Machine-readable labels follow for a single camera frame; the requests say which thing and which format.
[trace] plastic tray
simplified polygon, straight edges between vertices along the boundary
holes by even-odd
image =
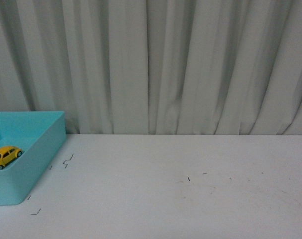
[[[66,139],[63,111],[0,112],[0,147],[23,155],[0,170],[0,205],[21,203]]]

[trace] yellow toy car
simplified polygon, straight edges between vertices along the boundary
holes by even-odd
[[[0,148],[0,170],[6,167],[9,163],[19,158],[22,155],[22,150],[14,146],[5,146]]]

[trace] white table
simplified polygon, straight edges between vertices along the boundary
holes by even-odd
[[[302,136],[69,135],[10,238],[302,239]]]

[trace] curtain fold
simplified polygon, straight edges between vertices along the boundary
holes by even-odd
[[[0,0],[0,111],[68,133],[302,135],[302,0]]]

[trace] turquoise plastic tray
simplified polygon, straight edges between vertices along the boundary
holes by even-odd
[[[0,112],[0,147],[23,155],[0,170],[0,205],[21,203],[66,139],[63,111]]]

